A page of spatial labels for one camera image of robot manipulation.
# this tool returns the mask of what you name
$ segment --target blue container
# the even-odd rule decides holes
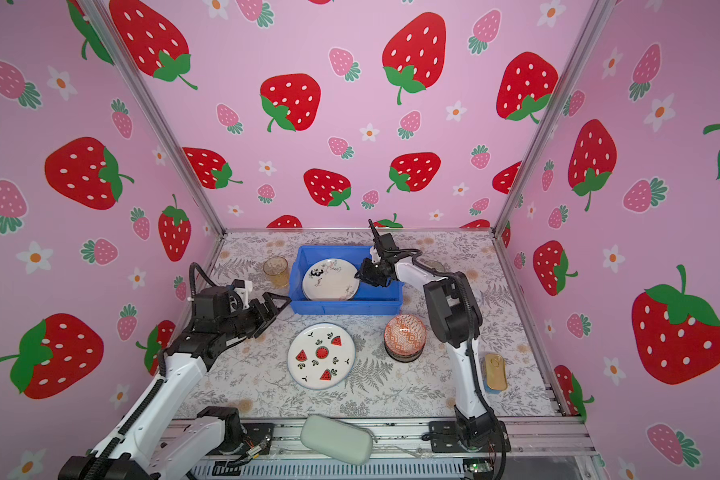
[[[371,258],[370,246],[304,245],[298,248],[296,262],[291,268],[291,308],[301,315],[397,315],[403,304],[403,284],[393,281],[387,287],[370,286],[360,282],[352,300],[318,302],[307,299],[302,280],[310,266],[327,258],[340,258],[358,270],[364,258]]]

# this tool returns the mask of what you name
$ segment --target floral tablecloth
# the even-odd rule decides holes
[[[470,231],[405,231],[393,233],[401,248],[423,250],[423,260],[436,260],[447,270],[462,271],[483,313],[480,357],[496,352],[506,359],[509,389],[489,394],[498,416],[554,414],[528,338],[508,291],[490,235]],[[211,277],[219,284],[235,278],[254,284],[253,295],[273,289],[262,272],[270,256],[292,263],[300,245],[372,245],[370,231],[285,231],[227,234]],[[177,418],[192,418],[206,406],[236,406],[244,418],[452,416],[455,388],[448,354],[432,333],[424,296],[406,286],[403,313],[418,316],[427,327],[422,356],[411,363],[391,359],[383,345],[390,316],[303,316],[290,307],[258,339],[227,350],[179,408]],[[286,354],[293,338],[310,325],[331,322],[352,334],[357,350],[348,377],[331,389],[307,390],[291,378]]]

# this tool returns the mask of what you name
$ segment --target pink wall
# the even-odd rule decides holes
[[[514,175],[512,166],[521,160],[536,126],[528,114],[538,110],[534,116],[540,118],[544,113],[542,97],[554,87],[554,71],[564,67],[591,4],[562,3],[145,2],[156,8],[155,16],[135,0],[112,0],[110,12],[179,142],[205,150],[191,151],[192,159],[204,163],[196,171],[201,181],[208,180],[211,188],[206,193],[228,227],[268,226],[283,215],[295,216],[309,227],[362,226],[369,217],[396,218],[404,226],[442,227],[495,222],[509,183],[499,191],[493,187],[494,178],[498,185]],[[258,5],[260,10],[241,9],[241,4]],[[409,29],[411,40],[409,30],[395,37],[416,18]],[[470,40],[474,32],[478,36]],[[486,41],[487,50],[478,38]],[[171,58],[155,72],[157,62],[164,63],[157,55],[162,49]],[[176,62],[182,54],[191,58]],[[406,62],[409,54],[412,58]],[[357,77],[356,69],[350,71],[355,62]],[[528,70],[534,63],[536,69]],[[416,73],[406,81],[396,68],[407,64]],[[392,82],[400,86],[390,83],[384,66],[391,67]],[[503,82],[505,70],[508,77]],[[300,75],[276,78],[290,74]],[[508,84],[514,88],[511,93]],[[303,85],[308,90],[279,93]],[[262,107],[261,92],[269,114]],[[517,115],[521,120],[502,118],[526,97],[526,108]],[[455,117],[449,113],[454,109],[459,110]],[[284,118],[273,123],[272,115]],[[402,124],[413,137],[404,140],[404,131],[398,135]],[[473,154],[479,145],[488,149],[490,158],[482,150]],[[347,147],[352,148],[351,157]],[[232,182],[242,184],[226,181],[229,172],[219,172],[223,180],[217,183],[211,162],[201,162],[202,153],[219,160],[214,165],[225,160]],[[394,186],[389,176],[393,159],[408,154],[412,155],[400,159],[406,163],[398,171],[414,177],[398,179],[398,184],[411,192]],[[430,163],[421,169],[418,161]],[[434,176],[427,175],[438,163]],[[311,169],[330,173],[311,172],[307,185],[304,176]],[[509,177],[504,176],[507,169]],[[331,179],[325,177],[331,173]],[[333,200],[331,191],[340,194],[337,206],[327,206]],[[375,207],[366,210],[364,201]]]
[[[179,320],[174,278],[212,247],[171,162],[156,161],[158,141],[120,74],[98,45],[84,60],[83,44],[65,2],[0,2],[0,357],[21,354],[0,362],[0,478],[56,478],[66,458],[112,429],[150,380],[136,341],[147,346],[159,322]],[[26,82],[36,109],[20,104],[33,91]],[[128,108],[117,120],[129,138],[114,123],[116,99]],[[92,139],[65,147],[78,138]],[[104,146],[135,180],[121,178],[117,202]],[[176,262],[158,238],[172,194],[192,225]],[[134,226],[135,207],[146,220]],[[116,258],[98,242],[89,263],[80,251],[99,239]]]
[[[703,134],[720,124],[720,2],[661,3],[615,7],[508,252],[610,477],[720,478],[720,130]]]

